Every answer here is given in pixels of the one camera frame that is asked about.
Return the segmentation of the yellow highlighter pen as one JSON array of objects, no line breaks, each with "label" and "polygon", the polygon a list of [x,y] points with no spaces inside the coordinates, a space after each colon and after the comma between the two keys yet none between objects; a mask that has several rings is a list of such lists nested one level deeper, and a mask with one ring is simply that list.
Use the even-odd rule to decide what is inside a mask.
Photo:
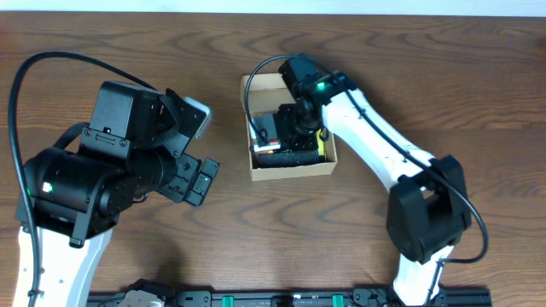
[{"label": "yellow highlighter pen", "polygon": [[320,163],[326,162],[326,153],[324,149],[324,140],[322,139],[322,132],[317,132],[317,155]]}]

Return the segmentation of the white marker black cap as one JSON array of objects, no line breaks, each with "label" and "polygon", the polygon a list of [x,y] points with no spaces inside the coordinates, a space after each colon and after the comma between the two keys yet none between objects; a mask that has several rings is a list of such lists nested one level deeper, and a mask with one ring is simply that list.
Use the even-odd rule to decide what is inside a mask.
[{"label": "white marker black cap", "polygon": [[259,146],[258,144],[255,144],[253,145],[252,147],[252,150],[255,152],[255,153],[263,153],[263,152],[266,152],[268,153],[269,151],[276,151],[276,150],[280,150],[281,149],[281,144],[280,143],[273,143],[273,144],[270,144],[270,145],[264,145],[264,146]]}]

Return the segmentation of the brown cardboard box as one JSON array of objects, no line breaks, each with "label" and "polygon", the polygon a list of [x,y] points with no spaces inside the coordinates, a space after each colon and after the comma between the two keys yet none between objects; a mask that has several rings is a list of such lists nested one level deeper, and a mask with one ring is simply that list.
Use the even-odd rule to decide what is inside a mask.
[{"label": "brown cardboard box", "polygon": [[[257,74],[249,90],[249,110],[251,115],[273,112],[284,103],[294,103],[282,77],[278,73]],[[294,167],[261,168],[255,154],[248,151],[249,171],[253,181],[264,181],[294,177],[331,175],[338,163],[335,137],[329,135],[323,145],[325,161],[314,165]]]}]

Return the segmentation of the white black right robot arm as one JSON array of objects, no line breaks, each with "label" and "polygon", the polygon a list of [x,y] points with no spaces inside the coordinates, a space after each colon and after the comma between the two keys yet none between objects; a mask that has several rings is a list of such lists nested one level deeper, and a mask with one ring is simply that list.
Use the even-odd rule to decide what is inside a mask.
[{"label": "white black right robot arm", "polygon": [[418,148],[388,124],[340,71],[308,55],[281,55],[276,79],[285,100],[267,100],[274,77],[254,70],[244,83],[249,151],[254,170],[291,177],[328,162],[327,144],[343,140],[388,193],[386,231],[400,254],[398,273],[380,306],[439,301],[439,279],[472,222],[460,163]]}]

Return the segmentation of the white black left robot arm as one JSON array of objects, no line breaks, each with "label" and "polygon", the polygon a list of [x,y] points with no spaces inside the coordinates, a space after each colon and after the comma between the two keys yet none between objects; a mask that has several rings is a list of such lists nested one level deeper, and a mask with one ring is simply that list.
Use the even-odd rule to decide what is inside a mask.
[{"label": "white black left robot arm", "polygon": [[74,127],[78,151],[64,135],[25,164],[35,221],[20,227],[15,305],[26,305],[34,272],[37,305],[85,305],[120,214],[149,194],[201,205],[218,163],[186,147],[211,119],[208,106],[172,90],[103,83],[91,121]]}]

